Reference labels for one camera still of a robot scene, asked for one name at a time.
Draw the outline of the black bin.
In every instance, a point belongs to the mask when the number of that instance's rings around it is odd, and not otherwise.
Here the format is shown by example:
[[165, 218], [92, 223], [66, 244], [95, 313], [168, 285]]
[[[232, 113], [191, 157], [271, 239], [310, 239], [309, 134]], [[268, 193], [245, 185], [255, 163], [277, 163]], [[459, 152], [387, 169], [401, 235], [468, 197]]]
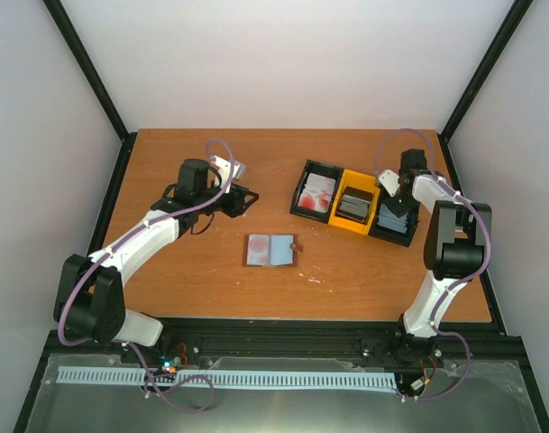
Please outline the black bin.
[[419, 207], [405, 207], [406, 213], [403, 216], [396, 216], [387, 206], [389, 202], [390, 198], [380, 200], [369, 236], [409, 247], [418, 225]]
[[344, 169], [307, 160], [290, 204], [291, 215], [328, 224]]

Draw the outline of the yellow bin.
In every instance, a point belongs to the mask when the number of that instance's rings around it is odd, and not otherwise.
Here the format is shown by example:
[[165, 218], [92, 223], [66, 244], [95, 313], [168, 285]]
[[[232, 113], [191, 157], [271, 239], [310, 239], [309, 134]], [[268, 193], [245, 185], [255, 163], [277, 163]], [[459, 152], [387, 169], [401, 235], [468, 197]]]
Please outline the yellow bin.
[[358, 235], [370, 234], [380, 190], [373, 176], [344, 170], [334, 197], [328, 224]]

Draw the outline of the red white credit card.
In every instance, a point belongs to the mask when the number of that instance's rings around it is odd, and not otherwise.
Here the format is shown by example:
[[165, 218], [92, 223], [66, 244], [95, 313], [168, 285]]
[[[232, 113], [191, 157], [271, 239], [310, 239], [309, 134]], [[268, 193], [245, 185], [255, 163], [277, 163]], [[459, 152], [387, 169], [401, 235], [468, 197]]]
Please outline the red white credit card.
[[248, 237], [246, 263], [250, 266], [262, 266], [269, 262], [270, 237], [252, 234]]

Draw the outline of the brown leather card holder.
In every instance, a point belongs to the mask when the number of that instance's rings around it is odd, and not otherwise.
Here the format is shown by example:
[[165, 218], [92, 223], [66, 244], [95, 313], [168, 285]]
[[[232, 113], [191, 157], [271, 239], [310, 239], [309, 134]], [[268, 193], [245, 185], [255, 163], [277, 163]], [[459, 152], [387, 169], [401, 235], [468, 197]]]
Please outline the brown leather card holder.
[[268, 236], [270, 237], [269, 262], [266, 265], [262, 266], [250, 266], [246, 263], [247, 244], [249, 237], [249, 235], [247, 235], [244, 240], [242, 265], [248, 267], [271, 268], [296, 266], [298, 261], [298, 255], [303, 252], [303, 245], [298, 242], [297, 236], [290, 234]]

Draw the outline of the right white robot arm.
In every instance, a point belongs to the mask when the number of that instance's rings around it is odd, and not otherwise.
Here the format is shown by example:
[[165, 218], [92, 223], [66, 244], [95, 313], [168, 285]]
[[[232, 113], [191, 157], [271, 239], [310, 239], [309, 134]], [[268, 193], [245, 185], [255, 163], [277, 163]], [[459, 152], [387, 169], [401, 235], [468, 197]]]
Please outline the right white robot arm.
[[439, 325], [455, 296], [487, 269], [492, 211], [429, 170], [422, 150], [403, 152], [398, 173], [385, 170], [379, 180], [393, 216], [408, 221], [420, 206], [430, 213], [423, 250], [425, 279], [399, 319], [391, 349], [393, 360], [410, 364], [431, 354], [435, 337], [444, 334]]

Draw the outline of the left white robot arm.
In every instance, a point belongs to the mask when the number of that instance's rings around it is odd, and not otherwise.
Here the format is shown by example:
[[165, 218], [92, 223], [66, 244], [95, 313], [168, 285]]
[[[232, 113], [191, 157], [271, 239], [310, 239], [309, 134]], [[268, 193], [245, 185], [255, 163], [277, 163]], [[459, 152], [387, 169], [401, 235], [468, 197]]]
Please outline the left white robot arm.
[[[124, 287], [159, 250], [191, 232], [200, 216], [238, 217], [255, 203], [258, 194], [236, 183], [244, 171], [242, 163], [218, 156], [186, 159], [176, 182], [137, 225], [88, 256], [71, 255], [62, 267], [53, 311], [60, 342], [134, 343], [152, 362], [167, 361], [172, 339], [158, 319], [125, 306]], [[79, 336], [76, 342], [67, 339], [68, 330]]]

